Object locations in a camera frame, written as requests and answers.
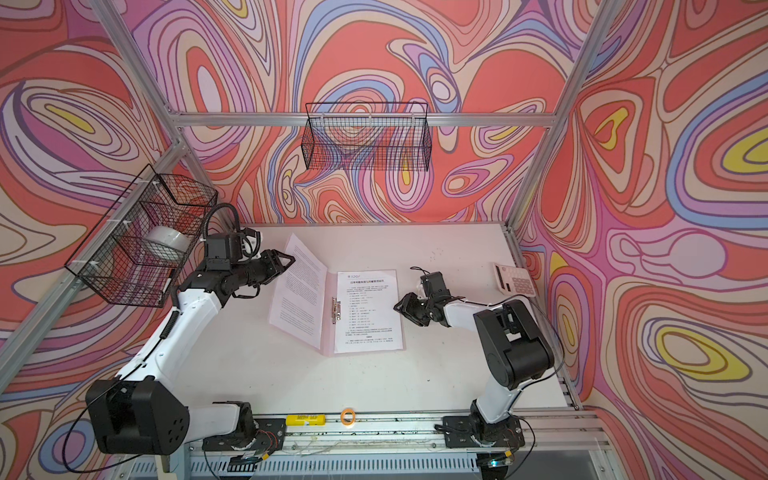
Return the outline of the printed English text sheet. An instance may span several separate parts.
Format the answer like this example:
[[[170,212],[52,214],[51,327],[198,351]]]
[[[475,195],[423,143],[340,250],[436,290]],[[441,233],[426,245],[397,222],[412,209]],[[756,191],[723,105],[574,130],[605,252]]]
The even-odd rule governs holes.
[[[295,234],[286,253],[295,262],[278,278],[269,324],[320,350],[328,269]]]

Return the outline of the printed Chinese text sheet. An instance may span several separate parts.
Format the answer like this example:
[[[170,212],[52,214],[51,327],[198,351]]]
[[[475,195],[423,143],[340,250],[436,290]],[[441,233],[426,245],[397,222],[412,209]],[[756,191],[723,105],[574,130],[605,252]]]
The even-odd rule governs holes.
[[[339,272],[335,323],[335,354],[357,354],[403,349],[395,270]]]

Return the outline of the pink file folder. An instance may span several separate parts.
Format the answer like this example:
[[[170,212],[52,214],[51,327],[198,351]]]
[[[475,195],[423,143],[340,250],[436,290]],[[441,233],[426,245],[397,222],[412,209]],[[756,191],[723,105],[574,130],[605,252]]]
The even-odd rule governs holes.
[[[296,236],[295,262],[278,278],[269,324],[324,356],[404,348],[395,270],[332,273]]]

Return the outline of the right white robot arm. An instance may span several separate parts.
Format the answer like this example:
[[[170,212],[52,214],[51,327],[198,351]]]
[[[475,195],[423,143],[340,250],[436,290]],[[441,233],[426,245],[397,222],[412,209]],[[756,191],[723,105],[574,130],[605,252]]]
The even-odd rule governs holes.
[[[490,378],[470,406],[465,432],[489,443],[509,429],[523,389],[554,369],[552,347],[534,318],[530,300],[522,295],[480,303],[452,294],[440,272],[424,271],[420,282],[423,293],[405,294],[394,310],[418,327],[436,323],[477,334]]]

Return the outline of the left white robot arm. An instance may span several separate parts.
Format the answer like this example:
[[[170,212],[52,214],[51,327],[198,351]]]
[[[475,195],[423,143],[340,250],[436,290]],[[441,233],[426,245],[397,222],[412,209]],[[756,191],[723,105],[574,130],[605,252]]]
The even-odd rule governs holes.
[[[89,387],[86,407],[100,452],[168,456],[208,438],[234,449],[254,442],[258,428],[249,403],[189,407],[174,386],[192,346],[238,290],[260,290],[296,261],[279,250],[259,251],[259,244],[251,229],[209,237],[203,261],[172,294],[170,312],[145,346],[114,379]]]

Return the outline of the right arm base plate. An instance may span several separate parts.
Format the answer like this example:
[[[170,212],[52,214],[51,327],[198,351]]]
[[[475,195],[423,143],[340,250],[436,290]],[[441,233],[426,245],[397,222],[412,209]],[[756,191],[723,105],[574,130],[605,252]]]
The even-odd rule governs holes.
[[[512,452],[526,444],[520,420],[510,416],[489,424],[480,416],[444,416],[434,430],[443,435],[449,449],[504,448]]]

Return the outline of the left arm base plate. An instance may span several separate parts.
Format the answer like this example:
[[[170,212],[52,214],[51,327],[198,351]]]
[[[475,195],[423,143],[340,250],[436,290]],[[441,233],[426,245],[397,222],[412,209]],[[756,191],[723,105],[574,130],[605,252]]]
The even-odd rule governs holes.
[[[284,418],[257,418],[253,427],[203,440],[205,452],[274,453],[283,448],[286,436]]]

